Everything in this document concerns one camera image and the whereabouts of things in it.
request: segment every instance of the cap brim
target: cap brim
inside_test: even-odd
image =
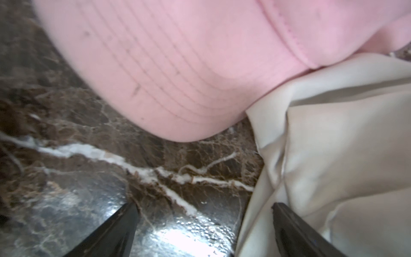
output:
[[[307,69],[255,0],[34,0],[71,67],[122,115],[173,141],[212,136]]]

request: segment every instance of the pink baseball cap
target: pink baseball cap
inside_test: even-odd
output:
[[[172,141],[219,133],[310,69],[411,38],[407,0],[33,2],[78,75],[129,120]]]

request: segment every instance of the white marble vein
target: white marble vein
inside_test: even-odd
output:
[[[122,167],[124,170],[128,170],[131,174],[138,175],[142,183],[158,184],[159,187],[164,191],[164,193],[170,199],[172,199],[176,204],[178,204],[179,206],[181,206],[182,208],[186,210],[186,213],[188,215],[195,215],[195,213],[197,212],[196,208],[192,206],[191,204],[189,204],[187,201],[185,201],[183,198],[181,198],[176,192],[169,189],[165,185],[161,184],[159,182],[158,176],[169,178],[181,185],[186,184],[186,183],[191,183],[191,184],[209,183],[209,184],[218,185],[220,187],[233,186],[233,187],[243,188],[244,190],[247,190],[250,192],[254,190],[253,187],[245,185],[242,182],[236,181],[236,180],[222,181],[222,180],[218,180],[215,178],[191,176],[189,174],[181,174],[180,172],[175,173],[172,171],[167,171],[161,166],[157,168],[136,167],[126,162],[124,157],[107,152],[99,148],[96,148],[90,144],[74,143],[74,144],[67,144],[64,146],[58,146],[58,147],[52,148],[52,147],[43,146],[44,144],[42,144],[42,142],[30,136],[26,136],[24,139],[18,139],[15,137],[10,137],[2,132],[0,132],[0,139],[3,141],[12,142],[15,145],[20,146],[20,147],[34,149],[40,153],[49,154],[49,155],[59,157],[59,158],[69,158],[73,155],[79,154],[93,161],[104,161],[110,164],[118,165]],[[233,159],[235,158],[236,155],[237,153],[234,152],[226,157],[213,161],[209,165],[205,167],[201,167],[201,168],[195,168],[192,165],[185,165],[182,168],[189,168],[199,174],[205,174],[207,173],[208,169],[210,169],[212,166],[218,163]]]

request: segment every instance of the brown marble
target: brown marble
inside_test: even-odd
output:
[[[1,256],[62,256],[126,201],[142,216],[131,256],[232,256],[263,165],[247,120],[162,140],[74,74],[30,1],[0,0],[0,35]]]

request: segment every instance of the cream cloth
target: cream cloth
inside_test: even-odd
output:
[[[265,166],[236,256],[279,256],[277,201],[349,257],[411,256],[411,63],[357,54],[247,115]]]

